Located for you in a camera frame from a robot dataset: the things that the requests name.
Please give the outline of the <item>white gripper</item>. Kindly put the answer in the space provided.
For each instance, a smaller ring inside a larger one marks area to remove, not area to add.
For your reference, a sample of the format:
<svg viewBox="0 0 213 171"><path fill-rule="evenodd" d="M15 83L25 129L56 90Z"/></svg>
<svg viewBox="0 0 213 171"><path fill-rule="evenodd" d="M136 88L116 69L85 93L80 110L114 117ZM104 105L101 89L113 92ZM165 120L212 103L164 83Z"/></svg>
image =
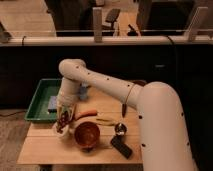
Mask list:
<svg viewBox="0 0 213 171"><path fill-rule="evenodd" d="M80 83L78 81L70 80L63 77L61 86L57 95L57 132L63 132L63 121L62 121L62 106L69 108L69 123L68 127L72 127L72 121L75 120L76 103L78 101Z"/></svg>

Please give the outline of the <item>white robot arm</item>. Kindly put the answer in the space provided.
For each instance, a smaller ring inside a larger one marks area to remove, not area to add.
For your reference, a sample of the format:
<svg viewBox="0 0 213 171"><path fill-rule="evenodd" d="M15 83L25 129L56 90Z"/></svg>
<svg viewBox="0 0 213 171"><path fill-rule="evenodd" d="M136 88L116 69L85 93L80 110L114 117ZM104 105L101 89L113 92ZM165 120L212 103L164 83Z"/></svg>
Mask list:
<svg viewBox="0 0 213 171"><path fill-rule="evenodd" d="M177 92L163 82L144 86L86 68L81 59L59 63L62 75L57 106L72 106L80 83L87 83L137 111L144 171L198 171L185 113Z"/></svg>

